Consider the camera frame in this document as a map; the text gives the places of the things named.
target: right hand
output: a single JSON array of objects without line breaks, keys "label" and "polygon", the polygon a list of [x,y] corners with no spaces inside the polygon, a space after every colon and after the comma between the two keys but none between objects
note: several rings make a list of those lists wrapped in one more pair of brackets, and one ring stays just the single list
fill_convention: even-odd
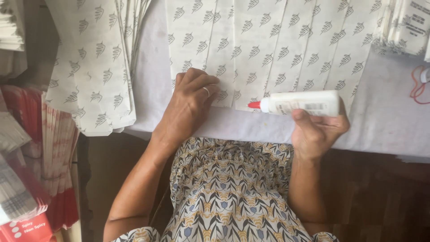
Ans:
[{"label": "right hand", "polygon": [[220,91],[218,83],[217,77],[199,69],[178,73],[172,99],[151,140],[161,142],[159,145],[163,148],[176,150],[207,120],[211,104]]},{"label": "right hand", "polygon": [[319,161],[350,128],[342,99],[337,117],[311,116],[303,109],[294,110],[292,117],[295,122],[291,135],[294,158],[300,161]]}]

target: person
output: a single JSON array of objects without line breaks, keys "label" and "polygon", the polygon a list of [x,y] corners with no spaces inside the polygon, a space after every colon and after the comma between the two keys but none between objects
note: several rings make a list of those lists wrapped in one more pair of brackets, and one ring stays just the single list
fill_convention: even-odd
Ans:
[{"label": "person", "polygon": [[[160,123],[128,175],[104,227],[104,241],[338,241],[327,233],[319,187],[321,157],[349,129],[337,117],[292,112],[291,145],[190,138],[217,98],[219,79],[190,68],[176,76]],[[173,216],[148,227],[161,171],[170,176]]]}]

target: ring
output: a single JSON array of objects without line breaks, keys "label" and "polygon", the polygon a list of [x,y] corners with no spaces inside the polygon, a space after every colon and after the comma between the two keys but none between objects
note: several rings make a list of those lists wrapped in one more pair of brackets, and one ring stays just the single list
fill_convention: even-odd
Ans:
[{"label": "ring", "polygon": [[205,89],[208,92],[208,97],[210,97],[211,93],[209,92],[209,89],[207,89],[206,87],[204,87],[203,89]]}]

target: table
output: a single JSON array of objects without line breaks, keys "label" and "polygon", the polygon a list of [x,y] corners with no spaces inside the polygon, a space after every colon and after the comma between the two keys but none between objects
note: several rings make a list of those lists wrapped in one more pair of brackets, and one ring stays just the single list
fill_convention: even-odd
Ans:
[{"label": "table", "polygon": [[[148,137],[172,95],[164,0],[152,0],[144,17],[133,92],[137,121],[127,133]],[[430,157],[430,105],[409,98],[419,58],[371,53],[350,111],[351,129],[334,148]],[[430,101],[430,91],[420,97]],[[195,134],[225,140],[291,143],[289,116],[212,107]]]}]

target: barcode label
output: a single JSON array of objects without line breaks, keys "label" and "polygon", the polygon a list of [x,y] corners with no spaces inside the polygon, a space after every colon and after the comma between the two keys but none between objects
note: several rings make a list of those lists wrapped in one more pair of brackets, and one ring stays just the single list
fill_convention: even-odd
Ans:
[{"label": "barcode label", "polygon": [[306,103],[304,105],[304,109],[306,110],[323,110],[324,103]]}]

